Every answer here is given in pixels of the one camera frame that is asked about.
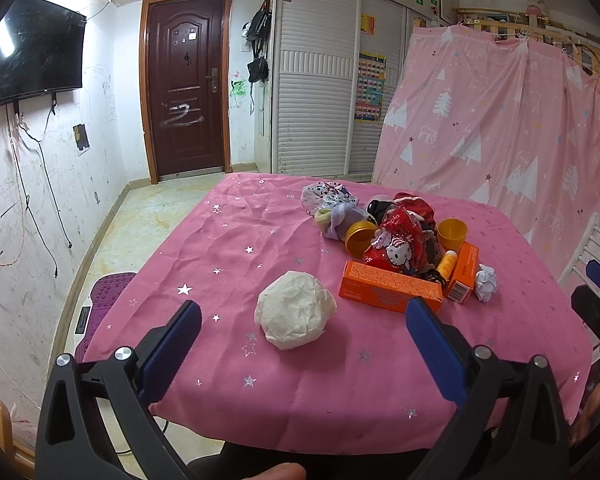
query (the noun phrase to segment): pink curtain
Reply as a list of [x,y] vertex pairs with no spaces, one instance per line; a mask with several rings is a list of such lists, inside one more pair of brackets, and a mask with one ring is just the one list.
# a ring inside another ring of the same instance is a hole
[[417,28],[374,182],[497,207],[557,277],[600,215],[600,80],[535,40]]

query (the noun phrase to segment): purple mat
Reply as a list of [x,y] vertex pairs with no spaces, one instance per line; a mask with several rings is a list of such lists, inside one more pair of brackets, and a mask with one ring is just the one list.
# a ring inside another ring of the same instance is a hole
[[87,330],[84,332],[82,341],[75,348],[74,357],[79,363],[84,358],[84,353],[89,347],[89,343],[95,334],[96,329],[107,315],[109,309],[118,299],[119,295],[125,290],[125,287],[136,275],[135,272],[120,272],[119,274],[108,274],[100,278],[91,289],[90,298],[93,302]]

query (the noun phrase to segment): silver star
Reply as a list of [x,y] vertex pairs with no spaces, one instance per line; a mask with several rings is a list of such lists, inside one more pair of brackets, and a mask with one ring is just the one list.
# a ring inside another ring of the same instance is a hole
[[251,354],[255,354],[255,348],[256,348],[256,343],[251,343],[251,344],[246,344],[245,346],[242,347],[242,349],[244,350],[244,356],[248,357]]

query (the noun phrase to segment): table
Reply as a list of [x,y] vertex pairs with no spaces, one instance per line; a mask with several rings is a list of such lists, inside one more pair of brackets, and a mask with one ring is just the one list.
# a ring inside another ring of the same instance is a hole
[[[316,181],[229,174],[122,292],[85,360],[136,345],[183,300],[195,300],[202,330],[164,399],[152,406],[155,415],[209,438],[268,449],[361,454],[431,447],[455,407],[440,396],[401,314],[337,296],[349,255],[341,242],[320,235],[300,203],[302,188]],[[362,204],[398,191],[346,185]],[[438,222],[451,216],[466,222],[467,241],[480,248],[482,263],[495,267],[499,284],[489,303],[473,295],[464,305],[445,300],[440,319],[501,359],[545,354],[571,422],[591,348],[568,298],[497,209],[424,199]],[[266,341],[253,311],[259,293],[290,269],[316,276],[338,311],[318,340],[281,351]]]

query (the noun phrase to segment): white chair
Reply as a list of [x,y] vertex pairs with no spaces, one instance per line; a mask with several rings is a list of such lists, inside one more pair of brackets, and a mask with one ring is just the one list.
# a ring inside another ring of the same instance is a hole
[[[587,277],[585,272],[585,266],[591,260],[597,260],[600,263],[600,216],[597,213],[593,213],[589,218],[589,223],[582,235],[582,239],[576,247],[576,250],[573,252],[573,256],[569,260],[569,263],[560,275],[560,278],[558,278],[558,284],[564,286],[573,272],[596,293],[597,297],[600,298],[600,289]],[[591,330],[587,331],[591,342],[594,345],[592,357],[593,364],[600,359],[600,350],[598,349],[600,341]]]

